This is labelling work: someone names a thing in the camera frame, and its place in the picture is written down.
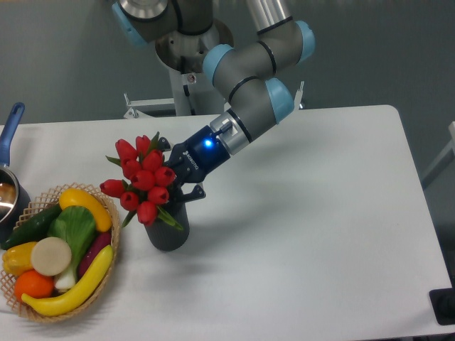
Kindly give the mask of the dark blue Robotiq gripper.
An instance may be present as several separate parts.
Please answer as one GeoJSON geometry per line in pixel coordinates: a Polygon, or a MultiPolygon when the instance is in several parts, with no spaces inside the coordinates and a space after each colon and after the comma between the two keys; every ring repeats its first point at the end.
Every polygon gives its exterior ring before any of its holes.
{"type": "Polygon", "coordinates": [[[158,139],[157,147],[160,151],[171,151],[165,162],[166,167],[174,171],[176,185],[197,183],[189,193],[179,189],[176,194],[176,202],[193,202],[206,197],[201,182],[207,174],[222,165],[230,158],[228,150],[217,139],[215,132],[204,126],[190,138],[182,143],[170,143],[165,137],[158,139]]]}

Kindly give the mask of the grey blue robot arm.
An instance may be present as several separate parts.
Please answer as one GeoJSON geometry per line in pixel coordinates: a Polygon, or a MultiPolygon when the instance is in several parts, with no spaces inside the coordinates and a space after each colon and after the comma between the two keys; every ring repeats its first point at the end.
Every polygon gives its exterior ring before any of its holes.
{"type": "Polygon", "coordinates": [[[116,1],[112,10],[129,40],[153,43],[168,69],[175,113],[214,114],[209,125],[176,144],[167,166],[176,179],[171,202],[205,195],[204,178],[295,109],[276,73],[312,55],[315,38],[285,1],[249,1],[257,40],[236,49],[211,1],[116,1]]]}

